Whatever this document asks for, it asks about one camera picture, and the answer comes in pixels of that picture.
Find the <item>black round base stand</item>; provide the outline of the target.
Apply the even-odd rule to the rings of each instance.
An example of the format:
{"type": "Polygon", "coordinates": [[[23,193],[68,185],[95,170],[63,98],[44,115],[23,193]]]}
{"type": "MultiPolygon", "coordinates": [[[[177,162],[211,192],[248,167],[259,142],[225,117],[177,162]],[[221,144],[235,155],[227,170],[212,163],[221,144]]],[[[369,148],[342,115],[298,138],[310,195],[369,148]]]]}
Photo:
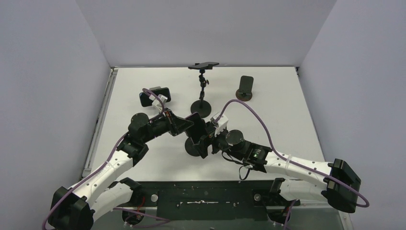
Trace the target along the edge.
{"type": "Polygon", "coordinates": [[[200,144],[194,144],[191,138],[187,138],[184,144],[186,152],[193,157],[207,157],[207,149],[200,144]]]}

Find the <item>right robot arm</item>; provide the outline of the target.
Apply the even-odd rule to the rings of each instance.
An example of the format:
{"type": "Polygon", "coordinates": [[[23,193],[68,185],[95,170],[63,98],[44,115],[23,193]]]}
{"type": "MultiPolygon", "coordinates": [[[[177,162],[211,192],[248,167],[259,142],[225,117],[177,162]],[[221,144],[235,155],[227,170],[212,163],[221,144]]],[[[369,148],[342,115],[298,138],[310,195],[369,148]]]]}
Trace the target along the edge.
{"type": "Polygon", "coordinates": [[[359,207],[361,179],[344,160],[321,162],[276,154],[270,147],[245,140],[239,130],[213,132],[201,136],[193,145],[202,158],[207,157],[209,147],[213,153],[220,151],[236,158],[250,170],[291,177],[269,191],[274,204],[295,199],[318,200],[346,213],[354,213],[359,207]]]}

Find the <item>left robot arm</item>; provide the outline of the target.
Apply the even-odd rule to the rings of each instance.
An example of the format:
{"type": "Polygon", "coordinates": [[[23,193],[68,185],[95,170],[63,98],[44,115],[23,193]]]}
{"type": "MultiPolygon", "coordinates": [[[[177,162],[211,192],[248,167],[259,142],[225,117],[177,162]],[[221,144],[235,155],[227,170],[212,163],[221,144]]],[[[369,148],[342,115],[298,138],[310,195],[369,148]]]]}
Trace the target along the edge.
{"type": "Polygon", "coordinates": [[[165,133],[177,136],[191,128],[194,119],[200,119],[198,113],[181,118],[170,109],[152,119],[144,113],[135,114],[128,132],[119,138],[101,166],[70,188],[55,191],[42,228],[50,224],[57,230],[90,230],[98,218],[117,205],[139,204],[142,193],[138,183],[129,178],[117,182],[117,178],[142,160],[148,151],[147,142],[165,133]]]}

